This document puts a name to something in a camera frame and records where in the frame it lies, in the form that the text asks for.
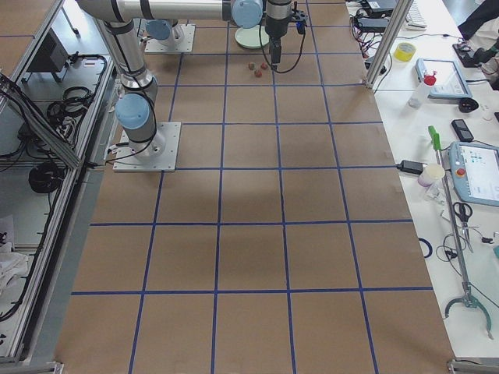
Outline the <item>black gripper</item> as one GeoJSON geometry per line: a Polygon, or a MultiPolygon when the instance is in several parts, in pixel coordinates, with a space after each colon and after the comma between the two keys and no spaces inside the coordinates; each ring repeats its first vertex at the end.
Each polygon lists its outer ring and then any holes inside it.
{"type": "Polygon", "coordinates": [[[265,32],[269,36],[271,70],[278,71],[281,63],[281,39],[287,34],[288,25],[295,23],[300,35],[306,32],[308,15],[297,6],[297,2],[266,2],[265,32]]]}

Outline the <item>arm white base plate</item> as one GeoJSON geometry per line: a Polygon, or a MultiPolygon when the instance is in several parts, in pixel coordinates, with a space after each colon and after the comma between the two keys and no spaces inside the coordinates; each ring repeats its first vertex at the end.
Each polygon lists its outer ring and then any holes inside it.
{"type": "Polygon", "coordinates": [[[179,25],[184,31],[184,38],[179,43],[174,44],[161,44],[159,41],[149,36],[146,42],[145,53],[146,54],[181,54],[190,53],[193,50],[193,41],[196,30],[196,25],[187,23],[179,25]]]}
{"type": "Polygon", "coordinates": [[[113,163],[113,170],[117,172],[174,171],[180,134],[180,122],[159,122],[156,136],[142,153],[138,155],[133,153],[133,150],[141,150],[135,143],[118,149],[116,154],[118,160],[113,163]]]}

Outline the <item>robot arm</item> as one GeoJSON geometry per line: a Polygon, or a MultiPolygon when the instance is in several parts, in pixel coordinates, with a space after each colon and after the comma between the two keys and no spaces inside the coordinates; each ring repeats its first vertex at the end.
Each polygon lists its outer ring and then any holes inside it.
{"type": "Polygon", "coordinates": [[[184,38],[184,31],[177,19],[153,19],[146,23],[148,35],[161,44],[179,43],[184,38]]]}
{"type": "Polygon", "coordinates": [[[221,27],[203,44],[226,44],[231,23],[237,36],[256,37],[262,64],[279,73],[281,41],[291,24],[306,35],[307,16],[292,1],[81,1],[94,18],[119,71],[124,94],[115,116],[126,137],[114,146],[110,165],[122,171],[170,171],[176,167],[275,168],[281,144],[267,125],[245,120],[265,105],[260,93],[229,86],[228,52],[182,51],[199,19],[221,27]]]}

